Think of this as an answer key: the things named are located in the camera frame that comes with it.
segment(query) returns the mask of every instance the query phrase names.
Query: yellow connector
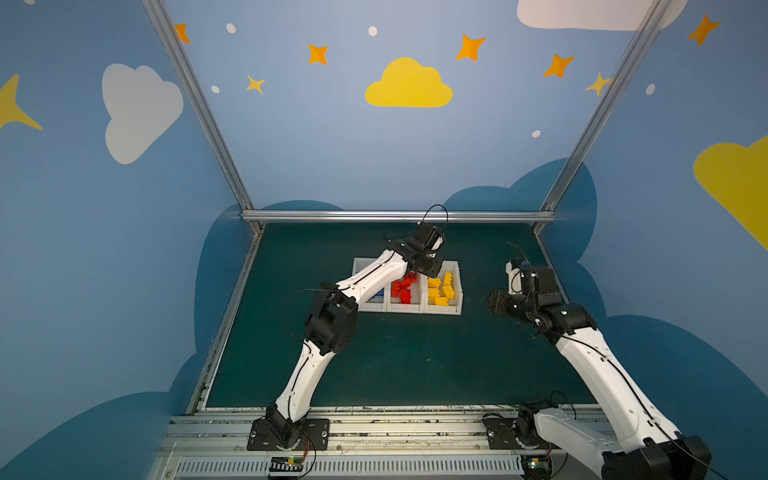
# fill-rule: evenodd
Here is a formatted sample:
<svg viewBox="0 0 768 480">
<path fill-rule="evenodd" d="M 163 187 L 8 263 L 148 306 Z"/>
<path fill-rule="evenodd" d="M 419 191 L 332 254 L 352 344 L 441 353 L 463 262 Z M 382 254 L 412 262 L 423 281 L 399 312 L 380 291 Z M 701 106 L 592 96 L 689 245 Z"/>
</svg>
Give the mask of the yellow connector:
<svg viewBox="0 0 768 480">
<path fill-rule="evenodd" d="M 453 287 L 448 284 L 442 286 L 442 294 L 445 295 L 445 298 L 448 300 L 453 300 L 453 297 L 456 296 L 456 292 L 453 291 Z"/>
</svg>

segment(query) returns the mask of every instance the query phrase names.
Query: blue wall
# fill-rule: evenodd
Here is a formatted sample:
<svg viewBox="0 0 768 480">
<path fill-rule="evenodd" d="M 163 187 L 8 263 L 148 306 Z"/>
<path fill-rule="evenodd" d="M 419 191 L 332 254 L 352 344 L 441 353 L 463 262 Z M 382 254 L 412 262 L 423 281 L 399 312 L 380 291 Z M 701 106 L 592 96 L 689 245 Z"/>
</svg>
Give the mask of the blue wall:
<svg viewBox="0 0 768 480">
<path fill-rule="evenodd" d="M 259 208 L 421 210 L 451 198 L 457 210 L 537 210 L 496 189 L 568 155 L 598 101 L 585 88 L 611 76 L 632 36 L 533 28 L 505 0 L 167 5 Z M 486 38 L 477 61 L 456 59 L 463 35 Z M 328 46 L 327 65 L 309 63 L 308 44 Z M 543 77 L 554 54 L 574 57 L 563 78 Z M 401 57 L 436 68 L 450 103 L 368 103 L 367 87 Z M 265 81 L 263 94 L 248 76 Z M 486 198 L 454 197 L 479 187 Z"/>
<path fill-rule="evenodd" d="M 115 161 L 115 63 L 178 84 L 138 0 L 0 7 L 0 87 L 42 127 L 0 100 L 0 478 L 143 478 L 250 242 L 189 104 Z"/>
<path fill-rule="evenodd" d="M 705 15 L 721 25 L 699 46 L 687 37 Z M 569 299 L 731 478 L 768 468 L 768 421 L 746 414 L 768 407 L 768 251 L 702 188 L 694 162 L 714 144 L 768 135 L 766 21 L 758 0 L 690 0 L 542 232 Z"/>
</svg>

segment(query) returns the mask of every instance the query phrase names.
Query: green table surface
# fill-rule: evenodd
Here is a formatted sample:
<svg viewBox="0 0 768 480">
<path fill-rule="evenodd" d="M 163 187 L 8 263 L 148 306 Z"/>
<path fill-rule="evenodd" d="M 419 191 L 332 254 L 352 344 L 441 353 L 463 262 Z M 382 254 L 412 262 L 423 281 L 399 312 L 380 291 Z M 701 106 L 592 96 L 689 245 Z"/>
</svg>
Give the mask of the green table surface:
<svg viewBox="0 0 768 480">
<path fill-rule="evenodd" d="M 413 223 L 274 223 L 253 262 L 240 308 L 212 386 L 209 407 L 267 406 L 283 391 L 301 343 L 280 326 L 283 302 L 300 289 L 337 282 L 354 257 L 377 257 L 382 232 L 396 236 Z M 464 303 L 461 316 L 372 313 L 358 315 L 357 333 L 334 358 L 313 406 L 518 404 L 563 392 L 573 403 L 594 402 L 571 365 L 543 337 L 528 339 L 515 321 L 494 316 L 485 295 L 507 283 L 505 264 L 519 256 L 545 264 L 527 224 L 449 224 L 441 255 L 457 260 Z M 303 337 L 315 292 L 285 305 L 286 327 Z M 530 333 L 528 326 L 522 333 Z M 564 402 L 555 396 L 556 402 Z"/>
</svg>

